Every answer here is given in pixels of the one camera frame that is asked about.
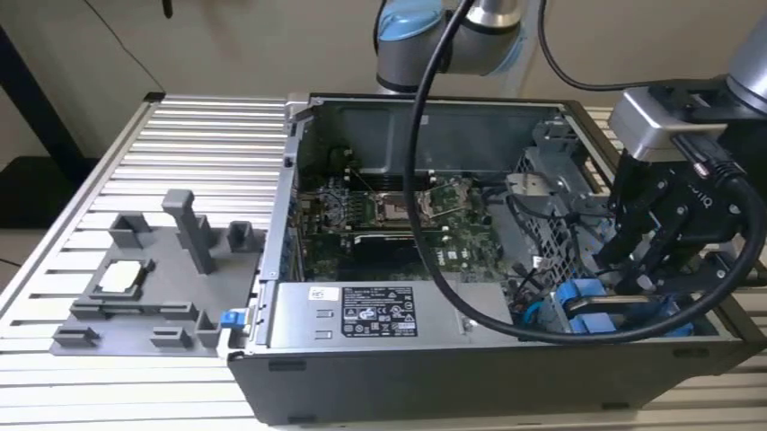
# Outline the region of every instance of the wire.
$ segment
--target wire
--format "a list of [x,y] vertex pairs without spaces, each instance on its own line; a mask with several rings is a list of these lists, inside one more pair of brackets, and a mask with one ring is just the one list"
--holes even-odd
[[382,5],[379,6],[379,12],[375,14],[375,24],[372,25],[372,49],[375,49],[375,55],[379,55],[379,29],[382,13],[384,13],[386,0],[382,0]]
[[540,305],[543,305],[542,301],[530,304],[526,314],[523,315],[523,323],[530,324],[532,322],[532,315],[540,309]]
[[608,274],[608,273],[611,273],[611,272],[618,272],[618,271],[620,271],[620,268],[607,268],[607,269],[602,269],[602,270],[599,270],[598,272],[595,272],[595,276],[599,277],[599,276],[603,276],[603,275],[606,275],[606,274]]
[[155,77],[155,75],[148,71],[147,67],[144,66],[144,63],[141,63],[139,61],[139,59],[136,58],[136,56],[133,55],[133,53],[131,52],[131,49],[128,49],[128,47],[124,45],[123,40],[120,39],[120,36],[117,36],[117,33],[115,32],[112,26],[109,25],[109,23],[107,22],[107,20],[104,19],[104,17],[101,16],[101,14],[99,13],[99,11],[96,10],[96,8],[93,7],[93,4],[91,4],[89,0],[83,0],[83,3],[85,3],[85,5],[88,6],[88,8],[91,9],[91,11],[93,11],[93,13],[96,14],[96,16],[99,17],[100,21],[103,22],[104,26],[107,27],[107,30],[109,31],[109,33],[112,34],[112,36],[115,37],[115,40],[117,40],[117,43],[120,44],[120,47],[123,48],[123,51],[125,52],[125,54],[128,56],[131,56],[131,58],[133,59],[133,61],[136,62],[136,64],[141,67],[141,69],[144,69],[144,72],[147,72],[148,77],[152,79],[152,81],[155,81],[155,84],[158,85],[159,89],[166,92],[166,87],[163,87],[163,85],[159,83],[158,78]]
[[12,267],[21,268],[21,264],[16,263],[12,260],[0,258],[0,262],[5,263],[7,265],[11,265]]
[[514,221],[516,222],[516,226],[519,227],[519,230],[523,231],[527,238],[530,238],[530,240],[534,242],[534,244],[536,246],[536,255],[540,257],[544,257],[543,256],[543,240],[540,239],[540,236],[536,235],[534,230],[527,225],[526,221],[519,216],[519,212],[516,211],[516,207],[514,206],[514,202],[512,202],[512,199],[510,196],[511,196],[511,194],[507,195],[506,199],[504,199],[506,206],[508,207],[508,212],[512,213],[512,218],[514,218]]
[[526,284],[530,283],[530,281],[532,280],[534,275],[538,273],[538,268],[532,268],[530,269],[530,271],[527,272],[526,278],[523,278],[523,281],[519,283],[519,286],[516,287],[516,292],[522,292],[523,287],[526,287]]
[[540,43],[540,50],[543,51],[543,57],[547,59],[548,66],[556,74],[556,76],[567,83],[571,87],[584,90],[587,92],[619,92],[631,87],[646,87],[648,85],[670,85],[674,80],[663,81],[638,81],[635,83],[622,83],[622,84],[586,84],[580,81],[572,79],[567,73],[562,70],[560,65],[556,63],[554,56],[551,55],[551,48],[548,47],[547,33],[544,29],[544,21],[547,14],[548,0],[540,0],[540,7],[538,9],[538,41]]
[[462,0],[455,15],[452,16],[444,28],[443,35],[436,44],[436,48],[431,55],[430,63],[427,64],[423,77],[420,79],[419,90],[412,104],[412,113],[410,118],[408,133],[407,133],[407,151],[406,151],[406,169],[403,172],[403,190],[404,200],[407,205],[407,220],[412,229],[414,242],[419,249],[420,260],[436,285],[444,299],[454,305],[455,309],[464,314],[464,316],[474,320],[486,328],[496,332],[528,339],[531,341],[543,341],[555,344],[615,344],[638,341],[651,337],[664,335],[671,330],[676,329],[694,319],[708,313],[715,306],[724,301],[727,296],[734,292],[738,287],[739,281],[746,277],[754,268],[754,262],[762,254],[762,247],[764,246],[764,237],[767,236],[767,221],[764,220],[764,213],[767,208],[762,202],[762,197],[756,190],[751,187],[748,182],[739,177],[731,178],[723,182],[723,192],[732,197],[734,203],[740,207],[746,216],[746,245],[740,251],[738,259],[735,260],[730,271],[724,278],[720,280],[719,285],[707,292],[695,302],[672,316],[666,317],[662,321],[656,321],[647,326],[634,329],[612,332],[602,332],[596,334],[572,334],[550,332],[546,330],[534,330],[526,327],[514,326],[506,321],[500,321],[490,317],[483,312],[478,311],[470,303],[454,291],[451,285],[444,279],[440,267],[434,258],[431,247],[423,233],[419,218],[419,205],[416,202],[415,194],[415,174],[416,174],[416,154],[419,149],[419,130],[420,119],[426,109],[427,97],[430,94],[431,84],[438,74],[440,64],[443,63],[443,55],[447,47],[451,44],[458,28],[466,19],[468,8],[474,4],[474,0]]
[[514,193],[510,193],[508,196],[512,199],[514,204],[516,205],[516,207],[519,207],[519,209],[522,210],[523,213],[526,213],[531,217],[543,218],[544,220],[568,220],[568,219],[574,219],[576,216],[596,217],[596,218],[612,217],[612,215],[607,214],[607,213],[606,214],[590,214],[590,213],[579,213],[578,211],[572,211],[570,214],[566,214],[566,215],[543,214],[543,213],[539,213],[538,211],[530,209],[530,207],[526,206],[524,202],[520,200],[520,198]]

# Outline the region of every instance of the warning label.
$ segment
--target warning label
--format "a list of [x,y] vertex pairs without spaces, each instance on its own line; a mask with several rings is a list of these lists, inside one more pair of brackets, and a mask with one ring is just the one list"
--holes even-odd
[[346,337],[416,337],[412,287],[344,287],[342,333]]

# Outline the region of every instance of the aluminum extrusion table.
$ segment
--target aluminum extrusion table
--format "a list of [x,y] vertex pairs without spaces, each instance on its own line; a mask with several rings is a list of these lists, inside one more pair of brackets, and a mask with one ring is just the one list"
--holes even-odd
[[[51,336],[112,244],[120,211],[172,225],[162,197],[191,189],[214,226],[266,229],[282,165],[284,101],[167,96],[144,102],[0,294],[0,426],[35,430],[268,429],[223,359],[48,354]],[[588,110],[607,129],[610,110]],[[767,331],[767,288],[736,299]],[[767,429],[767,354],[698,377],[639,412],[348,424],[350,429]]]

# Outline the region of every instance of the motherboard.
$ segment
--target motherboard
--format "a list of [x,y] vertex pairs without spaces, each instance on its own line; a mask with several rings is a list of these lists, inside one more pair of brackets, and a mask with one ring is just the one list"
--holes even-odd
[[[299,197],[304,279],[430,279],[410,232],[403,192],[376,190],[374,175],[350,170],[346,174]],[[416,194],[420,224],[443,273],[460,282],[504,281],[511,270],[475,180],[431,173],[427,182]]]

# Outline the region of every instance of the wall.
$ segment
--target wall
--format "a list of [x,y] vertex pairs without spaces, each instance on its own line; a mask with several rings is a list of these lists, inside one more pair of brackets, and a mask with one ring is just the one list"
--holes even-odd
[[[375,92],[378,0],[91,0],[168,92]],[[145,72],[81,0],[0,0],[0,23],[89,154],[148,91]],[[504,78],[443,77],[435,93],[491,96]]]
[[[562,68],[582,82],[706,78],[726,72],[764,13],[764,0],[551,0],[548,44]],[[522,96],[607,106],[619,95],[568,87],[538,50]]]
[[[168,92],[375,91],[378,0],[175,0],[170,21],[159,0],[91,1]],[[766,10],[764,0],[551,0],[548,39],[566,70],[592,83],[710,76]],[[0,0],[0,24],[76,141],[100,154],[156,85],[81,0]],[[511,82],[442,76],[435,93],[508,95]],[[570,89],[539,53],[522,96],[615,100]],[[0,97],[0,138],[13,142],[0,161],[41,150],[7,112]]]

